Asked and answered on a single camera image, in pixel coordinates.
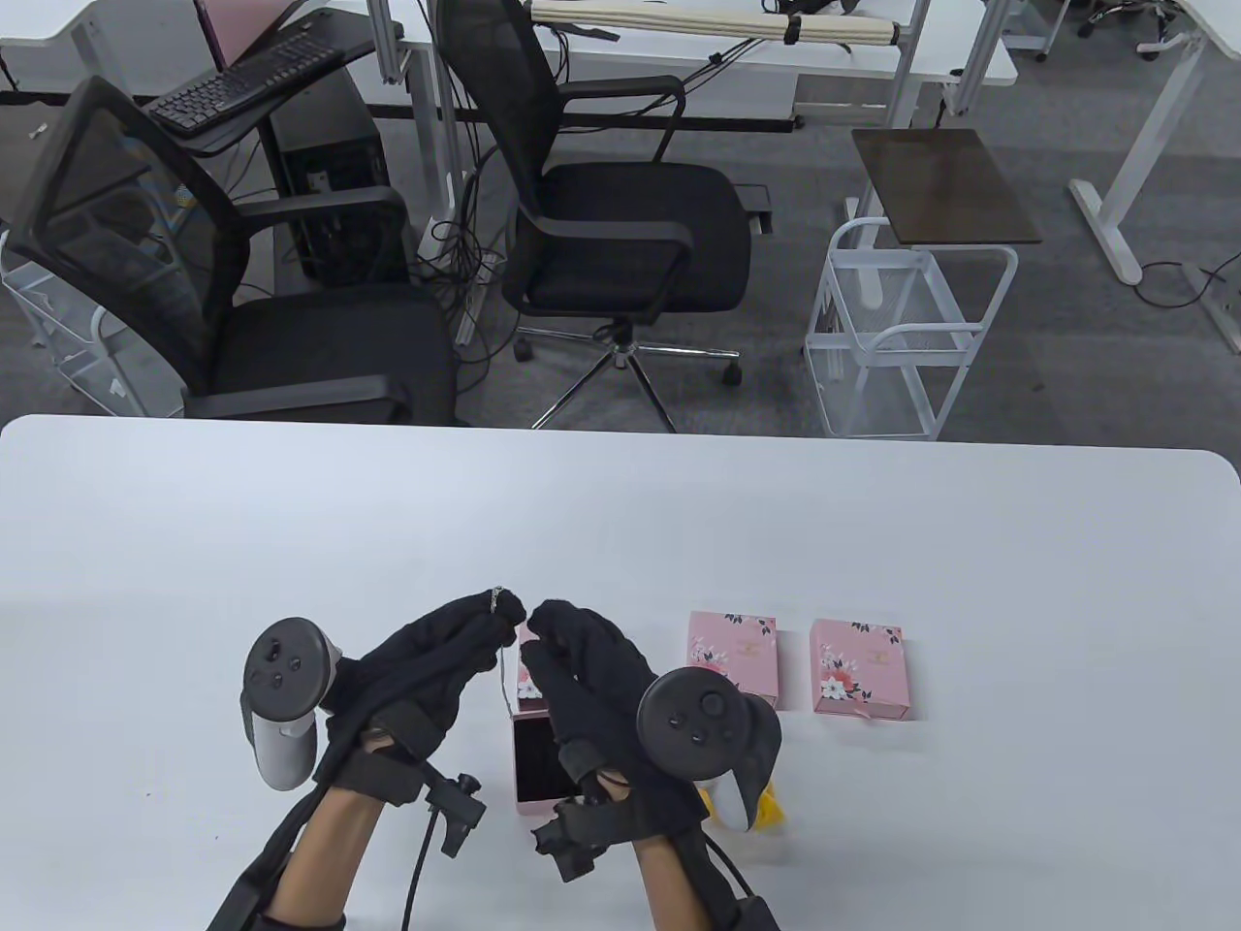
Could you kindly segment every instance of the forearm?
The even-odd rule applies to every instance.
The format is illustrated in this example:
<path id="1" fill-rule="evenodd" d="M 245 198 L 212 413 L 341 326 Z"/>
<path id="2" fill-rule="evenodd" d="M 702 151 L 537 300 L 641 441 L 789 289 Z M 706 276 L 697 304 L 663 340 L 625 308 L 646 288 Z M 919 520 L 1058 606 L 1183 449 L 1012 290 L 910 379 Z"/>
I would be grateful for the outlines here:
<path id="1" fill-rule="evenodd" d="M 267 906 L 267 916 L 294 927 L 340 921 L 357 866 L 383 802 L 330 788 L 310 816 Z"/>
<path id="2" fill-rule="evenodd" d="M 711 920 L 671 842 L 665 837 L 635 840 L 633 850 L 655 931 L 711 931 Z"/>

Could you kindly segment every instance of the controller button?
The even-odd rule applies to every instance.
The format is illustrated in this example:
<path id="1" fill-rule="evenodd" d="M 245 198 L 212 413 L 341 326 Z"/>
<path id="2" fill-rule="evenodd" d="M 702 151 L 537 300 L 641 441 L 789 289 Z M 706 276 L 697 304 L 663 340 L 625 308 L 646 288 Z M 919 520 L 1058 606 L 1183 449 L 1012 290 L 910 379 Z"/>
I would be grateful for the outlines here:
<path id="1" fill-rule="evenodd" d="M 725 704 L 724 695 L 719 691 L 709 691 L 702 696 L 702 710 L 709 717 L 724 717 L 724 713 L 727 710 L 727 704 Z"/>

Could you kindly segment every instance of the gray carpet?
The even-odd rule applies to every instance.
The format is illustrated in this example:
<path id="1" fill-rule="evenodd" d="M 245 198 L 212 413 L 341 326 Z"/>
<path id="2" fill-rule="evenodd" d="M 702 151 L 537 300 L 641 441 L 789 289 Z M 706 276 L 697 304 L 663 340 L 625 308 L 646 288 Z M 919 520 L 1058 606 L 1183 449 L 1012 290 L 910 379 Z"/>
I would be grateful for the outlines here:
<path id="1" fill-rule="evenodd" d="M 1016 56 L 1016 87 L 988 89 L 963 124 L 995 153 L 1039 223 L 1045 243 L 1021 250 L 1008 300 L 970 371 L 943 438 L 967 442 L 1078 443 L 1212 449 L 1241 466 L 1241 359 L 1196 308 L 1159 310 L 1117 283 L 1073 206 L 1070 178 L 1106 187 L 1163 81 L 1172 57 L 1148 63 L 1132 51 L 1150 24 L 1109 24 L 1090 41 L 1070 24 L 1050 61 Z M 1215 267 L 1241 250 L 1241 120 L 1221 119 L 1241 91 L 1241 67 L 1212 53 L 1206 79 L 1168 153 L 1126 223 L 1143 261 L 1188 259 Z M 829 86 L 810 94 L 839 97 Z M 916 123 L 934 117 L 928 93 Z M 55 113 L 0 112 L 0 216 L 11 210 L 40 140 L 31 132 Z M 412 124 L 382 124 L 393 182 L 417 216 L 421 192 L 412 160 Z M 556 158 L 640 158 L 655 134 L 608 132 L 563 138 Z M 663 341 L 740 349 L 745 382 L 720 384 L 720 367 L 652 360 L 653 381 L 685 431 L 819 436 L 810 385 L 798 354 L 828 237 L 840 202 L 864 184 L 848 130 L 808 128 L 793 135 L 683 133 L 669 158 L 715 165 L 735 181 L 768 186 L 774 233 L 756 240 L 750 290 L 733 313 L 666 317 Z M 242 190 L 264 186 L 256 165 Z M 499 161 L 486 170 L 482 232 L 496 228 L 511 196 Z M 271 282 L 268 264 L 251 279 Z M 954 261 L 946 268 L 962 304 L 980 309 L 994 269 Z M 1241 267 L 1232 271 L 1241 282 Z M 1179 276 L 1154 269 L 1145 289 L 1157 299 L 1190 297 Z M 496 345 L 514 312 L 493 294 L 483 334 Z M 479 340 L 472 356 L 484 351 Z M 594 359 L 587 348 L 540 344 L 519 365 L 508 351 L 486 380 L 462 397 L 460 415 L 479 426 L 529 425 Z M 467 366 L 463 381 L 477 366 Z M 29 345 L 25 322 L 0 304 L 0 423 L 29 411 L 88 410 Z M 557 421 L 582 430 L 658 430 L 654 413 L 625 372 L 608 372 Z"/>

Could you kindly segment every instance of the white metal cart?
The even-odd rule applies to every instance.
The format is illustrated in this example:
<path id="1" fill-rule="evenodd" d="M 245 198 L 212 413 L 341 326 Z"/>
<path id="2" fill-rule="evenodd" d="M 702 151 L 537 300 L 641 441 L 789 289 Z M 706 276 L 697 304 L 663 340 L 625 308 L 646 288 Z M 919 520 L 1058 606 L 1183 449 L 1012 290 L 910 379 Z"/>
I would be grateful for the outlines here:
<path id="1" fill-rule="evenodd" d="M 30 322 L 35 341 L 74 389 L 108 413 L 176 417 L 181 379 L 105 308 L 35 262 L 9 267 L 0 233 L 0 279 Z"/>
<path id="2" fill-rule="evenodd" d="M 887 217 L 859 217 L 828 246 L 805 334 L 805 361 L 829 437 L 938 439 L 969 366 L 1004 302 L 1018 256 L 1008 246 L 843 248 L 855 230 L 887 227 Z M 1004 271 L 982 319 L 970 323 L 952 294 L 936 252 L 999 256 Z M 877 273 L 884 303 L 862 300 L 862 269 Z M 938 405 L 925 367 L 956 374 Z"/>

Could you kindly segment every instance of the chair seat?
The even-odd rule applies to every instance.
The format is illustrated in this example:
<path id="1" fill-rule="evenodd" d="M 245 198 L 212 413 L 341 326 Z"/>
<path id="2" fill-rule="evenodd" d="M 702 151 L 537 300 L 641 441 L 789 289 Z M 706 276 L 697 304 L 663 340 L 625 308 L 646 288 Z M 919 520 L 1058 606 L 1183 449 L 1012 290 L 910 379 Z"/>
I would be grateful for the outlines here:
<path id="1" fill-rule="evenodd" d="M 450 425 L 457 362 L 443 308 L 410 284 L 253 300 L 222 322 L 211 392 L 386 375 L 410 395 L 412 423 Z"/>
<path id="2" fill-rule="evenodd" d="M 560 165 L 540 182 L 539 201 L 555 220 L 675 220 L 689 227 L 694 257 L 664 313 L 731 310 L 746 293 L 750 222 L 732 184 L 715 169 L 664 161 Z M 509 269 L 522 284 L 522 269 L 536 269 L 525 288 L 531 313 L 642 317 L 675 253 L 670 243 L 552 241 L 519 222 Z M 517 303 L 522 295 L 506 288 L 506 297 Z"/>

